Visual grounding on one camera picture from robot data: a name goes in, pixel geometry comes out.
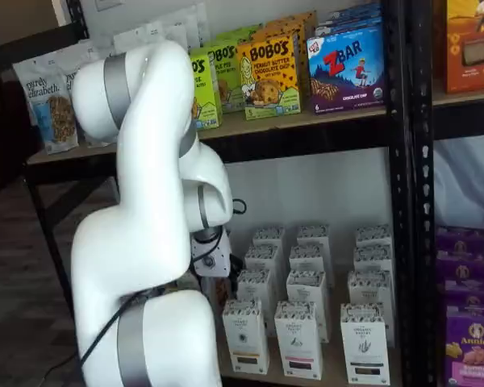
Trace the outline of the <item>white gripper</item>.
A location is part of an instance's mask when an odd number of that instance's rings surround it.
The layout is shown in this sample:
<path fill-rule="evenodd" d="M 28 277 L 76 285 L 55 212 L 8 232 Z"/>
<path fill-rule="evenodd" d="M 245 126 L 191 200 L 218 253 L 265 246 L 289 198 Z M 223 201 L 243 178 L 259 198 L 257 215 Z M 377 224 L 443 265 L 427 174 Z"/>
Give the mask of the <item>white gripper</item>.
<path fill-rule="evenodd" d="M 200 277 L 228 277 L 232 295 L 238 290 L 238 277 L 244 262 L 231 256 L 231 245 L 226 230 L 202 230 L 191 236 L 191 254 L 194 271 Z"/>

